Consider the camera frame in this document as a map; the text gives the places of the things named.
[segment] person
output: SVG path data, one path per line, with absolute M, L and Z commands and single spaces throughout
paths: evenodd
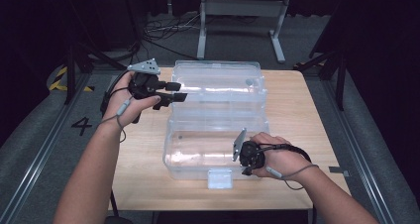
M 126 73 L 115 85 L 101 124 L 88 142 L 59 200 L 53 223 L 104 223 L 120 148 L 122 128 L 129 125 L 147 108 L 156 105 L 159 96 L 132 99 L 128 86 L 132 72 Z M 130 101 L 127 109 L 116 116 L 121 105 Z M 281 137 L 259 133 L 251 140 L 258 144 L 289 144 Z M 294 173 L 310 163 L 290 151 L 265 151 L 265 167 L 283 174 Z M 253 170 L 259 177 L 278 178 L 264 168 Z M 300 183 L 327 223 L 377 223 L 351 196 L 334 183 L 319 168 L 306 168 L 288 180 Z

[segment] handheld controller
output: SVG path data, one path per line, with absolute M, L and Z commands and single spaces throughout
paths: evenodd
M 172 102 L 183 102 L 187 96 L 187 93 L 176 92 L 176 93 L 163 93 L 158 92 L 160 89 L 165 91 L 179 91 L 181 84 L 177 82 L 165 82 L 159 81 L 158 75 L 160 74 L 160 68 L 158 67 L 154 59 L 146 60 L 140 63 L 132 64 L 127 67 L 127 71 L 134 71 L 132 80 L 129 83 L 128 90 L 135 99 L 143 99 L 151 96 L 160 96 L 160 102 L 156 104 L 153 109 L 159 110 L 161 106 L 167 107 Z M 112 90 L 119 78 L 116 79 L 114 84 L 105 92 L 104 99 L 101 105 L 102 115 L 105 113 L 108 106 L 109 99 L 112 96 Z M 133 121 L 138 123 L 140 115 Z
M 239 158 L 240 164 L 244 167 L 242 174 L 252 175 L 252 170 L 262 168 L 265 165 L 265 155 L 263 152 L 268 150 L 287 150 L 295 152 L 311 162 L 308 154 L 300 148 L 289 144 L 257 144 L 253 141 L 244 141 L 247 129 L 244 128 L 241 134 L 234 142 L 234 151 L 232 160 L 235 162 Z

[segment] right hand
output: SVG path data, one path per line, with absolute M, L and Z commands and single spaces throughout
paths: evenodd
M 251 137 L 251 141 L 257 144 L 290 144 L 282 137 L 273 137 L 267 133 L 258 133 Z M 269 173 L 265 167 L 271 167 L 279 171 L 283 175 L 288 175 L 301 168 L 304 168 L 310 163 L 305 160 L 300 154 L 285 151 L 285 150 L 268 150 L 265 154 L 265 165 L 262 168 L 253 169 L 253 174 L 259 177 L 277 178 Z M 289 180 L 297 181 L 299 173 L 289 177 Z

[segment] clear plastic container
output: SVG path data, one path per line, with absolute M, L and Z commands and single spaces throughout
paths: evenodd
M 269 132 L 260 65 L 182 60 L 176 62 L 172 81 L 188 93 L 184 102 L 171 104 L 167 121 L 163 162 L 172 177 L 208 179 L 217 174 L 219 180 L 229 173 L 231 179 L 249 178 L 232 161 L 233 143 L 243 128 L 247 137 Z

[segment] number 4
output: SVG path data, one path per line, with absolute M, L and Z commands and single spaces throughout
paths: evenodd
M 92 125 L 87 124 L 88 122 L 89 122 L 89 119 L 87 117 L 84 117 L 84 118 L 80 119 L 79 121 L 75 122 L 73 125 L 71 125 L 71 127 L 81 128 L 81 131 L 80 131 L 80 134 L 79 134 L 79 136 L 81 137 L 81 136 L 83 136 L 84 129 L 92 127 Z

